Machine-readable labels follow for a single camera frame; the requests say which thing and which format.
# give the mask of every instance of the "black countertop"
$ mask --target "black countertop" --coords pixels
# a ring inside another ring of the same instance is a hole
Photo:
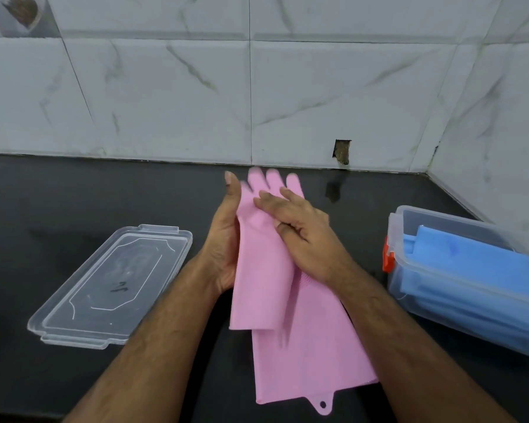
[[[120,351],[51,346],[30,316],[116,229],[190,230],[201,248],[223,197],[226,166],[0,156],[0,413],[60,418]],[[246,167],[227,169],[245,177]],[[281,170],[285,175],[290,170]],[[384,282],[388,214],[412,205],[470,216],[421,175],[296,170],[355,260]],[[250,332],[228,330],[231,293],[212,313],[192,370],[183,421],[391,421],[380,385],[335,394],[321,417],[306,399],[257,405]],[[420,324],[502,406],[529,422],[529,358],[452,329]]]

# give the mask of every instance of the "hand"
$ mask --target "hand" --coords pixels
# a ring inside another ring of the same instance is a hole
[[[276,231],[303,272],[329,286],[333,280],[357,269],[329,226],[325,212],[288,188],[282,187],[280,194],[286,199],[261,191],[254,203],[275,218]]]
[[[232,173],[225,173],[227,191],[215,212],[206,242],[196,259],[218,288],[218,293],[233,287],[239,254],[239,222],[237,207],[241,200],[241,184]]]

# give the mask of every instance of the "transparent plastic container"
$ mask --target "transparent plastic container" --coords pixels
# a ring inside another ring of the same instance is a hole
[[[404,235],[416,235],[420,226],[527,256],[529,233],[400,206],[390,214],[384,251],[385,270],[389,272],[388,291],[404,309],[529,355],[529,297],[474,283],[413,261],[404,253]]]
[[[48,344],[103,349],[125,344],[180,270],[192,234],[178,227],[116,231],[29,319]]]

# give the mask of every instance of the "kitchen wall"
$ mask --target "kitchen wall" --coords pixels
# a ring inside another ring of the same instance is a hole
[[[481,218],[529,232],[529,0],[503,0],[485,42],[429,174]]]
[[[486,44],[529,41],[529,0],[24,1],[0,153],[426,171]]]

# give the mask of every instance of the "clear plastic lid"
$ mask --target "clear plastic lid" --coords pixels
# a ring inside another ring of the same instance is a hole
[[[31,317],[45,343],[80,348],[125,344],[180,270],[192,234],[178,227],[116,231]]]

